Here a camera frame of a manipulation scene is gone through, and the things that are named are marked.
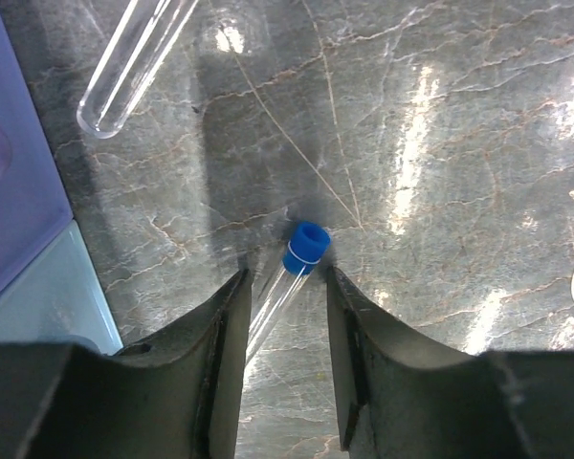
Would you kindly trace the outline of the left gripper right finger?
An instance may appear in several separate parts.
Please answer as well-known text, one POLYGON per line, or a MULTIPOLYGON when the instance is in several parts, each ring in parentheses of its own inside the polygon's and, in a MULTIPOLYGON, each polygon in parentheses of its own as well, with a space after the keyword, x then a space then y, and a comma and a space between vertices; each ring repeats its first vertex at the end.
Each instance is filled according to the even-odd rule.
POLYGON ((474 357, 406 325, 336 267, 327 321, 340 445, 352 458, 471 458, 474 357))

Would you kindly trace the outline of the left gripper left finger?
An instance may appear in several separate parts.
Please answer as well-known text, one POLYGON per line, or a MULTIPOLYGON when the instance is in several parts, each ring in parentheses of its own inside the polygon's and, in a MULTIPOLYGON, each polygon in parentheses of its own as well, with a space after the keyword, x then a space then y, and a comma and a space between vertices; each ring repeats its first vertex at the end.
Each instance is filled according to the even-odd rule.
POLYGON ((132 382, 118 418, 120 458, 232 458, 252 309, 249 270, 116 356, 132 382))

